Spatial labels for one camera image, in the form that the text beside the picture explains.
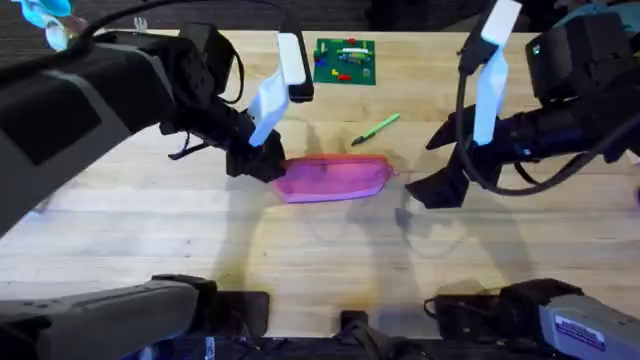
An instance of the pink pouch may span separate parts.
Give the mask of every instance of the pink pouch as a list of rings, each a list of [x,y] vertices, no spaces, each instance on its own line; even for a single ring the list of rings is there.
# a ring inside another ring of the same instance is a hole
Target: pink pouch
[[[394,174],[382,155],[323,154],[285,162],[287,174],[273,182],[288,203],[337,201],[373,196]]]

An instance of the green marker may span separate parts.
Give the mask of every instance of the green marker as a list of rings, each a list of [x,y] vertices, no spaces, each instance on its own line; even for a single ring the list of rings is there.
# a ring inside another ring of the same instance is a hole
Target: green marker
[[[363,142],[371,139],[372,137],[374,137],[378,131],[382,130],[384,127],[386,127],[387,125],[391,124],[392,122],[398,120],[400,118],[400,114],[395,113],[391,116],[389,116],[385,121],[381,122],[380,124],[376,125],[373,129],[369,130],[366,134],[358,137],[357,139],[353,140],[353,142],[351,143],[351,146],[356,146],[358,144],[362,144]]]

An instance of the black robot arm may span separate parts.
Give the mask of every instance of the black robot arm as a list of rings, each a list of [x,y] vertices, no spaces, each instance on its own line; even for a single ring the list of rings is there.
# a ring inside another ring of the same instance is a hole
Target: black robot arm
[[[0,236],[40,201],[151,125],[162,134],[185,132],[202,140],[170,158],[212,146],[226,152],[226,173],[270,182],[285,170],[280,134],[249,144],[255,125],[247,110],[221,98],[234,59],[233,45],[212,25],[186,24],[178,37],[95,30],[154,7],[203,0],[159,0],[109,15],[72,47],[0,70]],[[292,102],[313,99],[313,82],[299,24],[284,13],[281,34],[297,39],[305,81],[288,86]]]
[[[427,208],[462,206],[469,181],[500,195],[537,194],[567,180],[598,155],[613,162],[626,150],[640,150],[640,66],[618,15],[578,17],[533,39],[526,47],[527,60],[542,107],[498,119],[493,141],[484,146],[470,140],[475,107],[462,108],[469,75],[464,70],[477,67],[469,66],[468,58],[485,58],[474,53],[494,50],[469,42],[462,52],[456,112],[427,145],[431,150],[456,143],[456,149],[444,169],[407,185]],[[520,165],[572,153],[576,156],[564,168],[542,182]],[[514,164],[533,186],[500,188],[505,164]]]

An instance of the wooden table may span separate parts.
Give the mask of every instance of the wooden table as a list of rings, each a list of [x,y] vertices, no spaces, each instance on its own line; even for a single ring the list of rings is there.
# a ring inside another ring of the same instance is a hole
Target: wooden table
[[[275,70],[275,33],[226,35],[246,66],[244,106]],[[342,309],[369,310],[373,323],[391,333],[421,331],[422,300],[436,292],[553,277],[640,316],[635,168],[626,160],[598,160],[527,198],[493,196],[472,185],[462,209],[427,211],[403,185],[448,159],[450,147],[427,153],[424,145],[453,110],[456,50],[466,35],[309,32],[309,54],[317,37],[347,36],[377,42],[378,85],[317,84],[314,101],[292,105],[278,130],[289,157],[386,155],[399,175],[380,195],[285,205],[269,185],[225,176],[221,151],[170,161],[166,154],[180,148],[183,136],[150,128],[70,181],[44,215],[26,216],[0,241],[0,297],[64,295],[186,273],[215,279],[223,289],[268,291],[271,335],[318,336],[335,332]],[[513,35],[505,51],[511,74],[504,114],[537,106],[523,55],[529,39]],[[400,121],[349,147],[394,112]],[[530,169],[543,179],[564,161]],[[501,185],[525,186],[510,167]]]

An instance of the sticker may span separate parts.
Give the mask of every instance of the sticker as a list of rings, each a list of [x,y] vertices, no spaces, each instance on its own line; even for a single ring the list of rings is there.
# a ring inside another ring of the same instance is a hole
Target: sticker
[[[555,316],[555,323],[556,330],[558,330],[559,333],[567,335],[600,351],[605,351],[604,335],[602,335],[601,332],[558,315]]]

